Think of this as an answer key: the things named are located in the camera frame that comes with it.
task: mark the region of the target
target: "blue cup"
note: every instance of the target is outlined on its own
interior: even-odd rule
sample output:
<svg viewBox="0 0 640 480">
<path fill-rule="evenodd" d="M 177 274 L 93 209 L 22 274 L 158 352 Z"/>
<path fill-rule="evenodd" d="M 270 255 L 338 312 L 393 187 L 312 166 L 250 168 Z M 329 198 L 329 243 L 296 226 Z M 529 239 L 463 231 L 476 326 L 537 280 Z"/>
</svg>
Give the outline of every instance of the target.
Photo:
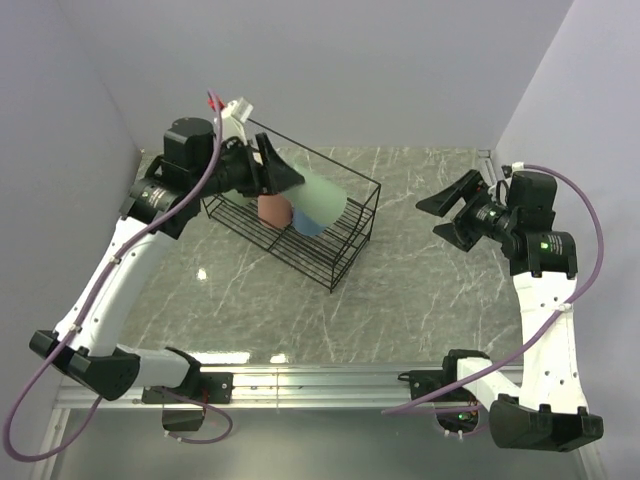
<svg viewBox="0 0 640 480">
<path fill-rule="evenodd" d="M 311 220 L 302 210 L 294 208 L 293 209 L 293 221 L 291 222 L 293 228 L 296 229 L 296 232 L 305 235 L 307 237 L 315 237 L 316 235 L 320 235 L 324 232 L 325 226 L 318 225 L 316 222 Z"/>
</svg>

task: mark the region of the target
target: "gray marble surface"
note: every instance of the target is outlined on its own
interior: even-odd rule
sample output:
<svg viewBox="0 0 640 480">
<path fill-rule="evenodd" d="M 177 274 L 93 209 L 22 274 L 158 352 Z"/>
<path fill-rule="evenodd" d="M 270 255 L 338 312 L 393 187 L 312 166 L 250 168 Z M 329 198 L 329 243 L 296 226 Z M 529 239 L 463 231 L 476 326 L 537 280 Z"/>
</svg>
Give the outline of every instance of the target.
<svg viewBox="0 0 640 480">
<path fill-rule="evenodd" d="M 498 246 L 482 239 L 458 251 L 431 232 L 441 219 L 415 209 L 473 167 L 475 151 L 320 151 L 382 183 L 372 240 L 332 294 L 203 212 L 149 279 L 121 342 L 254 364 L 440 362 L 451 348 L 497 359 L 520 344 L 517 299 Z M 371 191 L 303 150 L 280 152 L 356 200 Z"/>
</svg>

